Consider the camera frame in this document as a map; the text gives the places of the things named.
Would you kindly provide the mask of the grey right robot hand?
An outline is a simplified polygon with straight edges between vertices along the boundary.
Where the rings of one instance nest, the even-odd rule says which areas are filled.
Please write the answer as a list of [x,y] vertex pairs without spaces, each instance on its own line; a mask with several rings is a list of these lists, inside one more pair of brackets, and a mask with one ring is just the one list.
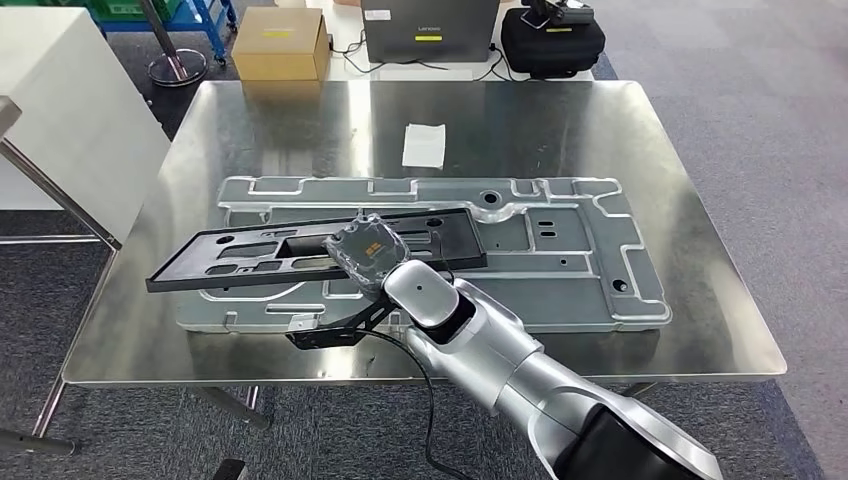
[[410,249],[379,214],[358,215],[322,245],[330,258],[371,300],[382,295],[387,276],[411,258]]

